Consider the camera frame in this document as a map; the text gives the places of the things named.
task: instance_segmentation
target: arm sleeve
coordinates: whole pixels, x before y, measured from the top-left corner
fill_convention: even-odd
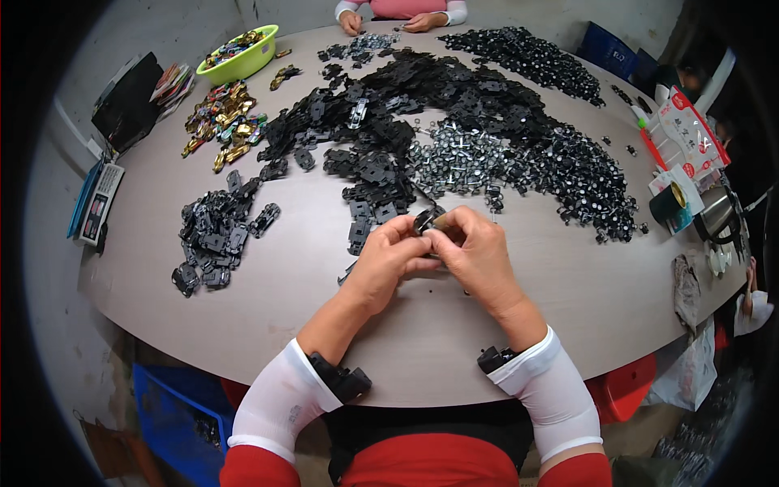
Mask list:
[[[344,10],[351,10],[352,12],[357,12],[357,9],[360,8],[360,4],[366,3],[368,0],[356,0],[354,2],[347,2],[346,0],[341,0],[338,2],[338,5],[336,5],[336,22],[340,22],[340,14]]]
[[[227,451],[219,473],[221,487],[300,487],[300,477],[291,463],[255,446],[234,446]]]
[[[658,104],[659,106],[662,106],[663,103],[665,103],[668,100],[668,97],[671,96],[671,90],[668,89],[667,86],[661,85],[658,83],[654,87],[654,103]]]
[[[575,446],[603,443],[592,396],[549,325],[544,340],[488,377],[527,409],[541,463]]]
[[[298,433],[342,404],[293,339],[259,373],[233,421],[228,446],[257,446],[294,463]]]
[[[538,481],[538,487],[606,487],[612,484],[612,468],[601,453],[586,453],[561,461]]]
[[[465,22],[468,17],[468,7],[465,6],[465,2],[462,0],[446,0],[446,11],[438,11],[431,13],[445,13],[449,17],[447,26],[456,26]]]

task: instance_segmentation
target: white arm sleeve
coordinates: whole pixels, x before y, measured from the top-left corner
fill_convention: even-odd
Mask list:
[[[257,446],[294,464],[298,433],[322,413],[341,406],[293,338],[244,396],[227,444]]]
[[[465,6],[463,0],[446,0],[446,11],[439,10],[430,13],[445,13],[449,17],[449,22],[446,25],[456,26],[465,22],[466,17],[468,17],[468,7]]]
[[[665,85],[655,85],[654,87],[654,103],[659,106],[663,106],[663,103],[668,101],[668,97],[671,96],[671,91]]]
[[[360,8],[359,3],[354,2],[347,2],[346,0],[341,0],[338,2],[338,5],[336,5],[336,22],[340,22],[340,14],[343,13],[344,10],[351,10],[352,12],[357,12],[357,9]]]
[[[575,446],[603,443],[595,403],[549,325],[544,340],[488,377],[527,409],[541,463]]]

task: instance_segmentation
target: cloth rag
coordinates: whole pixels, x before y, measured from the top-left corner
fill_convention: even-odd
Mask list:
[[[693,249],[674,258],[674,311],[679,321],[695,336],[700,308],[700,283],[695,271],[697,252]]]

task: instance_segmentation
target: gray table surface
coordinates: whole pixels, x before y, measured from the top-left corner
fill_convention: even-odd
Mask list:
[[[391,33],[400,22],[366,23],[373,33]],[[395,47],[454,55],[475,68],[472,55],[447,51],[436,35],[463,32],[470,26],[438,29],[429,34],[403,34]],[[315,86],[326,86],[317,73],[325,63],[316,52],[349,38],[338,26],[300,32],[277,40],[277,51],[291,55],[273,60],[248,79],[258,100],[252,113],[275,118]],[[385,65],[375,57],[353,77]],[[268,91],[281,67],[294,63],[304,74]],[[342,63],[345,68],[351,62]],[[541,94],[546,112],[574,125],[600,142],[620,163],[629,194],[640,211],[636,222],[648,222],[650,233],[629,243],[598,245],[592,227],[565,226],[552,196],[529,192],[522,198],[505,191],[506,208],[497,221],[506,229],[516,277],[556,330],[584,379],[616,369],[682,335],[672,304],[671,260],[686,249],[703,250],[692,227],[671,237],[651,217],[647,184],[653,162],[636,129],[633,113],[611,90],[617,84],[636,96],[627,82],[585,62],[601,81],[608,104],[598,109],[557,90],[540,88],[491,63]],[[183,260],[178,239],[181,209],[209,190],[226,188],[225,176],[238,169],[244,181],[259,173],[252,151],[219,175],[211,168],[219,150],[206,143],[193,155],[180,153],[190,135],[184,122],[210,88],[200,79],[194,92],[170,117],[157,125],[120,164],[127,169],[109,217],[110,234],[102,257],[85,251],[79,289],[109,319],[139,339],[184,362],[242,383],[251,383],[263,366],[295,336],[306,320],[338,290],[336,278],[354,262],[347,253],[351,223],[341,199],[346,180],[322,170],[323,153],[334,143],[320,144],[313,155],[317,167],[304,173],[291,159],[286,178],[267,182],[258,192],[252,218],[270,202],[281,218],[260,240],[250,238],[241,266],[227,289],[200,289],[190,299],[171,284],[171,271]],[[654,102],[644,97],[654,108]],[[427,126],[443,118],[437,110],[405,117]],[[423,143],[429,139],[420,134]],[[631,157],[630,144],[638,150]],[[486,212],[479,196],[447,195],[445,208],[466,204]],[[414,204],[413,214],[424,209]],[[734,265],[721,279],[712,278],[700,259],[703,290],[699,318],[704,321],[746,281],[744,267]],[[387,310],[367,323],[355,338],[343,365],[362,367],[373,381],[363,404],[432,407],[496,401],[506,396],[476,366],[482,348],[505,346],[501,330],[476,301],[463,293],[445,271],[413,276],[399,287]]]

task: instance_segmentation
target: blue plastic crate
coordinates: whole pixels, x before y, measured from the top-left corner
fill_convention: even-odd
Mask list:
[[[235,411],[218,379],[188,367],[133,364],[143,440],[160,458],[202,487],[217,487]],[[217,419],[221,448],[195,431],[201,411]]]
[[[638,57],[632,49],[595,22],[590,22],[576,55],[625,80],[638,63]]]

